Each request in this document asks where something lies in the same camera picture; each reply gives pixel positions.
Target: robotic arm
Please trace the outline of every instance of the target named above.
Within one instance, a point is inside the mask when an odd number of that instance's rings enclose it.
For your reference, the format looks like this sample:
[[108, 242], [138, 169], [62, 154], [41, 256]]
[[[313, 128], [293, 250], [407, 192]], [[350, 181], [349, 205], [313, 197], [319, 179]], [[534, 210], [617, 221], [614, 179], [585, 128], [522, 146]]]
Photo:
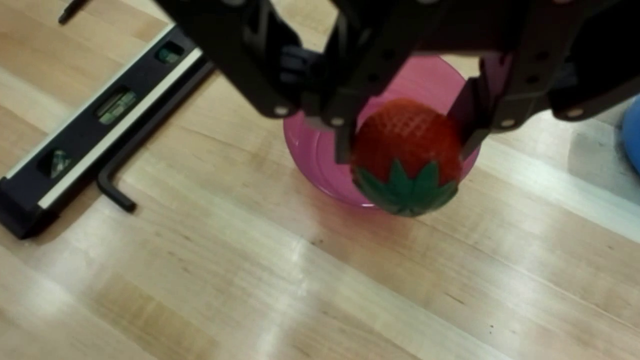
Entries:
[[414, 52], [474, 52], [450, 110], [464, 147], [552, 107], [587, 119], [640, 91], [639, 0], [332, 0], [322, 53], [300, 45], [270, 0], [157, 0], [268, 117], [304, 110], [336, 131], [347, 161], [356, 116]]

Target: toy strawberry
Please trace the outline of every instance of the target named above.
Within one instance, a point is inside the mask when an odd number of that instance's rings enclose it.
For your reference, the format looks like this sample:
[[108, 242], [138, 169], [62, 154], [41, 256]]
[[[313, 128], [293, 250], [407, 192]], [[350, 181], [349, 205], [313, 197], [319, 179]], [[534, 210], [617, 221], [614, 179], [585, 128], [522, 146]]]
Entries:
[[462, 178], [462, 142], [452, 119], [414, 100], [390, 100], [356, 133], [354, 183], [400, 215], [437, 210]]

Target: black metal bar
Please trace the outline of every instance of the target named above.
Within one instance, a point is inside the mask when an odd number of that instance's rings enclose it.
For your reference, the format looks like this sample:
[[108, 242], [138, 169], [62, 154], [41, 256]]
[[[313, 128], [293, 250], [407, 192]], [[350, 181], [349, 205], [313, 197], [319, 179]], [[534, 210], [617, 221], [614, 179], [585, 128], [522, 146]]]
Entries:
[[300, 88], [282, 82], [280, 55], [300, 40], [270, 0], [157, 0], [268, 117], [298, 110]]
[[483, 94], [479, 85], [481, 79], [471, 77], [461, 90], [450, 112], [447, 114], [459, 124], [459, 131], [462, 133], [464, 143], [464, 155], [479, 150], [479, 146], [490, 133], [490, 112], [488, 107], [483, 107], [486, 102], [479, 98]]

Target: blue object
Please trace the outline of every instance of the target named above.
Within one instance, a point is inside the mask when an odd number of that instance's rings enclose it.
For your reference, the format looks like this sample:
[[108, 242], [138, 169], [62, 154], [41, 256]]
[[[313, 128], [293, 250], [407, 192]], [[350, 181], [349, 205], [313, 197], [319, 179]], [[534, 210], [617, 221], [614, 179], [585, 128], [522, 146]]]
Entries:
[[622, 146], [637, 172], [640, 172], [640, 98], [622, 117]]

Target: level tool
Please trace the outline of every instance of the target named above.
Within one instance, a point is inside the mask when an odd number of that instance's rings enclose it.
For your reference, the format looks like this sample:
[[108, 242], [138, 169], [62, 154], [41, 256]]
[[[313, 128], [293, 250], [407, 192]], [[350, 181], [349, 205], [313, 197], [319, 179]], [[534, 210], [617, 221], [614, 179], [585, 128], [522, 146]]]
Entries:
[[137, 201], [115, 185], [118, 168], [203, 83], [215, 63], [176, 26], [165, 29], [59, 131], [0, 178], [0, 221], [19, 237], [43, 231], [98, 178], [121, 208]]

